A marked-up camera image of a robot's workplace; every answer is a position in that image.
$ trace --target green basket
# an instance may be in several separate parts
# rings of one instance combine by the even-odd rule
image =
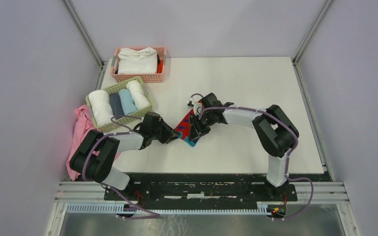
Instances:
[[[150,102],[150,105],[148,107],[145,107],[141,110],[138,110],[136,112],[133,112],[131,114],[128,114],[129,116],[133,116],[133,117],[144,117],[144,115],[147,113],[147,112],[151,112],[153,111],[153,99],[151,98],[151,96],[149,95],[149,93],[147,92],[147,89],[143,83],[143,80],[141,79],[140,76],[135,76],[135,77],[132,77],[132,78],[129,78],[127,80],[124,80],[122,82],[119,82],[117,83],[116,85],[113,85],[113,86],[109,86],[107,88],[104,88],[103,90],[107,91],[109,94],[112,94],[112,93],[115,93],[115,92],[119,92],[120,90],[122,89],[126,89],[126,85],[128,82],[130,81],[133,81],[133,80],[136,80],[138,82],[140,82],[141,84],[141,87],[143,88],[143,91],[144,91],[144,94],[146,95],[146,97],[148,98],[149,102]],[[94,113],[92,111],[92,105],[89,101],[89,98],[88,96],[86,96],[86,103],[89,107],[89,112],[91,113],[91,117],[92,117],[92,122],[94,123],[94,126],[95,128],[97,128],[98,130],[106,133],[106,132],[110,132],[114,129],[117,129],[121,126],[117,125],[117,124],[114,124],[114,123],[109,123],[109,124],[106,124],[106,125],[103,125],[103,126],[98,126],[97,123],[96,123],[96,120],[95,120],[95,117],[94,117]],[[130,118],[130,117],[122,117],[118,120],[116,120],[118,123],[120,124],[128,124],[128,123],[131,123],[133,121],[137,120],[136,118]]]

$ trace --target gray floor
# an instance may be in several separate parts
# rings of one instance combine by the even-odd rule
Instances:
[[[288,206],[288,215],[302,206]],[[335,205],[310,206],[301,216],[272,222],[261,215],[165,215],[161,219],[128,220],[110,214],[66,215],[63,236],[343,236]]]

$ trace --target gray wall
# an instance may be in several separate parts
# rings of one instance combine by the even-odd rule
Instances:
[[[73,0],[104,60],[115,48],[172,57],[293,56],[323,0]]]
[[[0,0],[0,236],[38,236],[97,65],[59,0]]]
[[[378,1],[336,1],[301,69],[335,176],[378,236]]]

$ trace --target white tabletop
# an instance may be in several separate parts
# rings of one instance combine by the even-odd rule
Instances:
[[[154,112],[172,128],[189,111],[186,104],[193,93],[213,92],[222,103],[234,102],[240,107],[277,104],[300,135],[289,173],[323,173],[290,58],[171,58],[166,59],[166,70],[164,83],[146,85]],[[107,72],[102,88],[113,84],[115,80]],[[267,173],[267,165],[268,154],[255,130],[215,124],[195,147],[183,140],[167,145],[154,141],[144,150],[121,153],[113,166],[123,172],[260,174]]]

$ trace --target robotic arm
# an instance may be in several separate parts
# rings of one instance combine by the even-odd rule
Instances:
[[[203,97],[200,102],[204,111],[201,113],[195,111],[195,114],[189,117],[189,140],[195,141],[208,134],[211,131],[210,126],[215,123],[238,124],[254,128],[262,146],[269,154],[269,170],[265,184],[272,189],[273,194],[280,193],[287,185],[286,153],[295,143],[295,138],[291,133],[284,127],[280,127],[273,119],[258,114],[255,109],[239,110],[233,106],[233,103],[222,104],[213,93]],[[279,106],[272,105],[266,109],[266,112],[287,125],[295,136],[299,137],[298,130]],[[142,123],[129,133],[114,134],[100,142],[95,149],[99,151],[99,155],[91,155],[85,174],[95,182],[104,182],[119,190],[124,190],[130,178],[127,174],[112,168],[116,152],[144,149],[154,140],[168,144],[179,135],[179,132],[165,123],[159,114],[148,112]],[[82,172],[91,148],[102,137],[103,134],[96,130],[88,133],[70,161],[71,169]]]

